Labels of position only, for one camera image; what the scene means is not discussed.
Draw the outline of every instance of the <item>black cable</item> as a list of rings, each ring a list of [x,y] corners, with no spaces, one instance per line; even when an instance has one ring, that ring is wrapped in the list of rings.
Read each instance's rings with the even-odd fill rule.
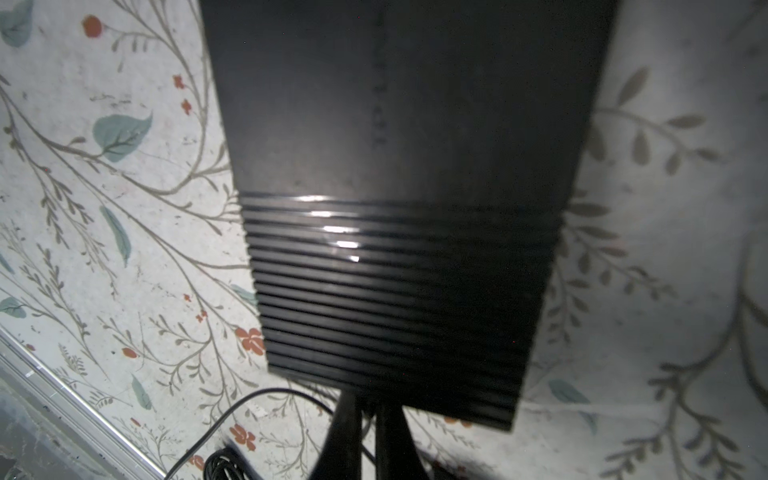
[[[371,429],[371,425],[373,424],[373,419],[368,419],[368,423],[366,423],[366,426],[362,428],[362,432],[360,433],[360,441],[366,439],[366,436],[368,435],[368,431]],[[372,464],[376,464],[376,457],[371,454],[371,452],[368,451],[368,449],[363,445],[362,446],[362,454],[366,456],[368,460],[371,461]]]
[[[206,480],[260,480],[248,475],[247,465],[231,447],[214,452],[205,461],[203,478]]]
[[[333,416],[333,410],[331,410],[325,403],[319,401],[318,399],[312,396],[307,395],[304,392],[300,392],[299,390],[281,389],[276,387],[272,389],[261,389],[261,390],[257,390],[256,392],[251,392],[248,395],[244,396],[242,399],[237,400],[230,408],[226,410],[226,412],[224,412],[221,415],[221,417],[219,417],[219,419],[216,422],[214,422],[213,425],[210,426],[210,428],[203,434],[203,436],[200,437],[200,439],[197,440],[197,442],[195,442],[195,444],[192,445],[192,447],[189,450],[187,450],[187,453],[185,453],[181,458],[179,458],[178,462],[176,462],[174,466],[170,467],[170,470],[168,470],[168,473],[165,475],[164,480],[170,480],[171,478],[173,478],[173,476],[176,475],[176,473],[184,465],[184,463],[186,463],[192,457],[192,455],[194,455],[195,452],[197,452],[197,450],[200,450],[200,447],[202,447],[203,444],[208,441],[208,439],[219,429],[219,427],[221,427],[224,421],[227,420],[227,418],[229,418],[229,416],[235,412],[235,410],[240,408],[248,400],[255,399],[257,396],[261,396],[261,395],[269,395],[270,393],[285,393],[287,395],[299,396],[311,403],[314,403],[316,406],[320,407],[328,415]],[[376,463],[376,458],[371,454],[371,452],[368,451],[366,447],[362,447],[362,452],[363,454],[365,454],[368,460],[370,460],[374,464]],[[211,468],[215,468],[216,465],[213,465],[213,464],[217,462],[217,460],[212,461],[213,457],[214,455],[212,455],[208,459],[208,461],[212,464]],[[218,464],[218,465],[219,465],[219,470],[216,470],[217,472],[220,470],[223,471],[226,468],[226,467],[223,467],[221,464]]]

